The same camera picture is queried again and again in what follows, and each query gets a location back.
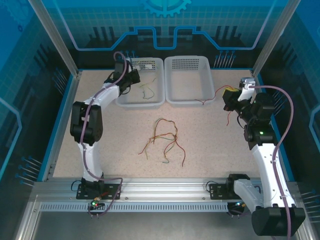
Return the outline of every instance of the tangled wires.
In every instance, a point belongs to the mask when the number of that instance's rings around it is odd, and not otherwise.
[[[157,127],[158,127],[158,124],[161,122],[161,121],[165,121],[165,122],[168,122],[168,123],[173,123],[173,126],[174,126],[174,129],[175,129],[175,133],[173,132],[168,132],[168,133],[163,133],[163,134],[159,134],[159,135],[156,135],[156,131],[157,131]],[[178,144],[177,140],[178,140],[178,128],[176,126],[176,123],[172,120],[167,120],[167,119],[164,119],[164,118],[159,118],[157,121],[155,121],[155,127],[154,127],[154,130],[153,130],[153,137],[150,137],[149,138],[149,141],[148,143],[145,145],[145,147],[143,148],[142,152],[139,153],[142,154],[143,152],[145,153],[145,156],[146,156],[146,159],[148,159],[148,154],[147,154],[147,148],[149,146],[150,143],[153,142],[153,144],[155,144],[155,141],[156,139],[165,139],[165,140],[169,140],[171,141],[164,149],[163,151],[163,156],[165,158],[166,161],[163,161],[162,163],[164,164],[168,164],[170,161],[167,157],[167,153],[175,146],[177,145],[180,149],[183,150],[183,153],[184,153],[184,157],[183,157],[183,161],[182,161],[182,167],[184,166],[184,162],[185,162],[185,159],[186,159],[186,151]]]

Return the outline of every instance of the plastic basket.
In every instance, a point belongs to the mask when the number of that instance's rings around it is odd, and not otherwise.
[[[140,75],[140,83],[133,84],[128,94],[115,100],[127,109],[153,109],[166,100],[164,61],[156,57],[131,58],[132,67]]]
[[[212,99],[215,95],[209,61],[204,56],[167,57],[164,76],[165,98],[175,107],[202,106],[200,101]]]

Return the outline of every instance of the gear logo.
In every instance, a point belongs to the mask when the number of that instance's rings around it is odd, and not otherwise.
[[[168,15],[173,17],[174,14],[180,14],[180,10],[187,9],[186,6],[191,3],[191,0],[141,0],[141,2],[150,14],[166,18]]]
[[[6,7],[11,17],[23,26],[29,15],[29,3],[27,0],[0,0],[0,8]]]

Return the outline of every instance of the white plastic basket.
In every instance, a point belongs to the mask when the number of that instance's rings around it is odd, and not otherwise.
[[[153,109],[166,100],[164,61],[156,57],[131,58],[132,67],[138,70],[140,83],[133,84],[128,94],[115,103],[127,109]]]
[[[202,106],[200,101],[215,95],[209,61],[204,56],[167,57],[164,76],[165,98],[175,107]]]

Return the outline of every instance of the beige tabletop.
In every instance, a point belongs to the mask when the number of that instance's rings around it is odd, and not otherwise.
[[[95,94],[110,70],[85,70],[82,72],[75,101],[84,101]],[[214,87],[237,87],[249,70],[212,70]],[[172,107],[165,102],[158,109],[127,110],[112,103],[102,113],[103,136],[99,141],[102,170],[105,176],[124,178],[220,178],[230,173],[244,173],[259,177],[258,165],[244,139],[243,129],[237,123],[237,114],[229,116],[223,110],[222,91],[216,99],[201,107]],[[169,163],[163,163],[164,148],[170,143],[157,139],[145,154],[138,155],[153,136],[155,121],[159,118],[173,120],[178,128],[178,143],[167,153]],[[78,145],[70,135],[70,120],[64,134],[61,150],[53,176],[81,177],[83,165]],[[171,131],[173,126],[161,123],[157,134]]]

